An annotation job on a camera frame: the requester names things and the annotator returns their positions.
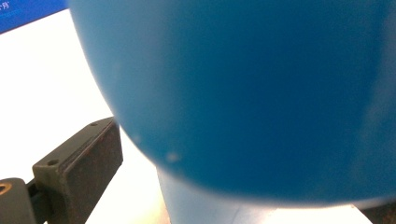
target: blue plastic casing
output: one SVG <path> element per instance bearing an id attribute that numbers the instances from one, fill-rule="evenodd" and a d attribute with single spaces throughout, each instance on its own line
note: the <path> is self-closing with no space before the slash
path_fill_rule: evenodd
<path id="1" fill-rule="evenodd" d="M 95 79 L 155 164 L 235 198 L 396 196 L 396 1 L 72 0 Z"/>

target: screw hole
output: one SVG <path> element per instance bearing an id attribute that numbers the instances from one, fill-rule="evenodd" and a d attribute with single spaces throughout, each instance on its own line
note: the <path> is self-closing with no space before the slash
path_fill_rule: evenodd
<path id="1" fill-rule="evenodd" d="M 48 161 L 48 162 L 47 162 L 47 165 L 48 165 L 48 166 L 56 165 L 58 162 L 59 162 L 58 160 L 51 160 L 51 161 Z"/>
<path id="2" fill-rule="evenodd" d="M 5 194 L 7 191 L 11 189 L 12 185 L 10 183 L 1 183 L 0 184 L 0 195 Z"/>

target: white surface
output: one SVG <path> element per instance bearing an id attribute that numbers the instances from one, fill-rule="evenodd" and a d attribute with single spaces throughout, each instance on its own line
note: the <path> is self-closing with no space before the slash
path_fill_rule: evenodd
<path id="1" fill-rule="evenodd" d="M 31 167 L 86 124 L 111 116 L 68 10 L 0 35 L 0 179 Z M 124 163 L 88 223 L 143 223 L 161 199 L 155 167 L 122 137 Z M 350 205 L 273 212 L 264 223 L 370 223 Z"/>

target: blue curved surface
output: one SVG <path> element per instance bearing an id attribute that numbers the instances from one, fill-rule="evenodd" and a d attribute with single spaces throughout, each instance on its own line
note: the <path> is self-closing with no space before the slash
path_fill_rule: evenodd
<path id="1" fill-rule="evenodd" d="M 395 1 L 71 1 L 120 125 L 219 194 L 396 196 Z"/>

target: blue screen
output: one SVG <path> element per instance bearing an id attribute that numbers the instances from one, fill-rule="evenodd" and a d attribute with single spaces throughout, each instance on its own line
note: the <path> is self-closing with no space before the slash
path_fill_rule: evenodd
<path id="1" fill-rule="evenodd" d="M 0 34 L 66 8 L 66 0 L 0 0 Z"/>

